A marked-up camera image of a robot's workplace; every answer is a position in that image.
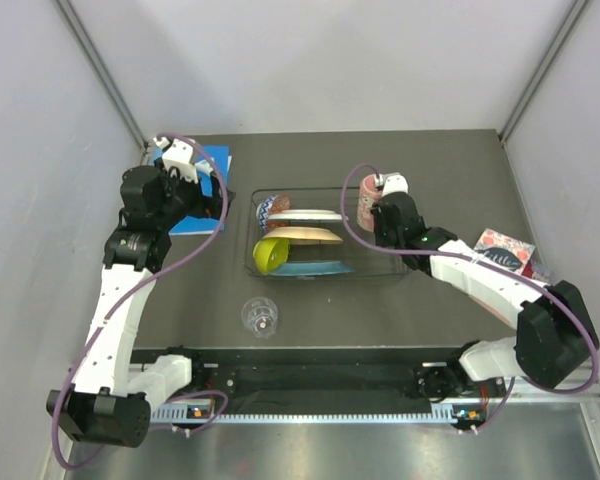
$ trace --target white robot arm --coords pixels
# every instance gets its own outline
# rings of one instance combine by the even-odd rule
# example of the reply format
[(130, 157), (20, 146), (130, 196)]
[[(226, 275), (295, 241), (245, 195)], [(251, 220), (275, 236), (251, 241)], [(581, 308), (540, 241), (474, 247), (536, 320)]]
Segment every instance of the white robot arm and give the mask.
[(441, 255), (405, 255), (414, 270), (449, 283), (470, 295), (496, 317), (516, 330), (516, 336), (495, 342), (473, 342), (457, 352), (456, 374), (471, 382), (494, 377), (524, 376), (554, 388), (589, 358), (584, 338), (563, 312), (529, 282), (546, 288), (580, 319), (595, 347), (598, 338), (579, 290), (562, 281), (551, 286), (478, 264), (503, 269), (473, 251), (462, 240), (442, 228), (427, 228), (408, 194), (406, 179), (399, 173), (376, 177), (382, 198), (372, 208), (376, 244), (401, 250), (460, 254), (473, 261)]
[[(129, 379), (138, 325), (155, 281), (105, 318), (123, 294), (161, 270), (171, 246), (169, 230), (175, 224), (186, 216), (217, 219), (222, 209), (218, 180), (206, 162), (195, 163), (194, 149), (179, 140), (155, 142), (163, 150), (156, 165), (129, 169), (122, 177), (124, 207), (105, 245), (100, 295), (88, 338), (101, 331), (75, 372), (59, 422), (74, 441), (139, 445), (150, 414), (191, 382), (191, 360), (180, 355), (161, 356)], [(196, 170), (209, 174), (210, 197), (203, 195)], [(49, 413), (58, 397), (59, 391), (50, 392)]]

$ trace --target yellow plate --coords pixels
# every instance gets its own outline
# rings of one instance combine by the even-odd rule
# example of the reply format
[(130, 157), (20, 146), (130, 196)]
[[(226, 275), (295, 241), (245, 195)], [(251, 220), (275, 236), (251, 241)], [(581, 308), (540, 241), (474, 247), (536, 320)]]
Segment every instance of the yellow plate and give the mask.
[(260, 273), (266, 275), (289, 258), (289, 239), (263, 238), (253, 248), (253, 258)]
[(289, 238), (292, 243), (311, 245), (313, 243), (342, 243), (342, 239), (326, 228), (278, 227), (264, 236), (267, 238)]

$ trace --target dark gray table surface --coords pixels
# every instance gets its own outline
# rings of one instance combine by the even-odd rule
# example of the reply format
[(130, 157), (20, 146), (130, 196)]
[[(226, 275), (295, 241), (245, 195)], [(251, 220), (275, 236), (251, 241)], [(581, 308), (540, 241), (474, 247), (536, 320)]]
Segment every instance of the dark gray table surface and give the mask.
[[(525, 215), (496, 132), (290, 133), (198, 137), (231, 147), (229, 187), (236, 192), (225, 231), (199, 258), (161, 279), (144, 310), (136, 347), (173, 345), (461, 345), (513, 335), (467, 296), (422, 273), (372, 282), (271, 282), (249, 276), (244, 251), (254, 190), (340, 186), (362, 162), (399, 171), (430, 226), (473, 245), (485, 227), (530, 241)], [(166, 263), (201, 237), (173, 237)], [(275, 336), (261, 340), (240, 321), (252, 297), (280, 312)]]

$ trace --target blue plate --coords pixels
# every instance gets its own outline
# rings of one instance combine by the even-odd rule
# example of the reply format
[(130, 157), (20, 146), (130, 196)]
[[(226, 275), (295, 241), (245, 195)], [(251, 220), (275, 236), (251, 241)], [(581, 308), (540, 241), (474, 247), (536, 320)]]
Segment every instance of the blue plate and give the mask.
[(312, 277), (317, 275), (336, 275), (351, 273), (354, 270), (342, 262), (290, 262), (283, 263), (269, 275), (277, 277)]

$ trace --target white wall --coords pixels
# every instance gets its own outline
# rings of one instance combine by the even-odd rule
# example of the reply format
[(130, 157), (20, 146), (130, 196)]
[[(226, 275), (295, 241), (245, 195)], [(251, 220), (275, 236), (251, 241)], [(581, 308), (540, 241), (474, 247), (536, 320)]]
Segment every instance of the white wall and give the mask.
[(145, 135), (499, 128), (567, 0), (73, 0)]
[(600, 0), (509, 144), (547, 263), (583, 290), (600, 337)]
[(139, 160), (49, 0), (0, 1), (0, 479), (38, 478)]

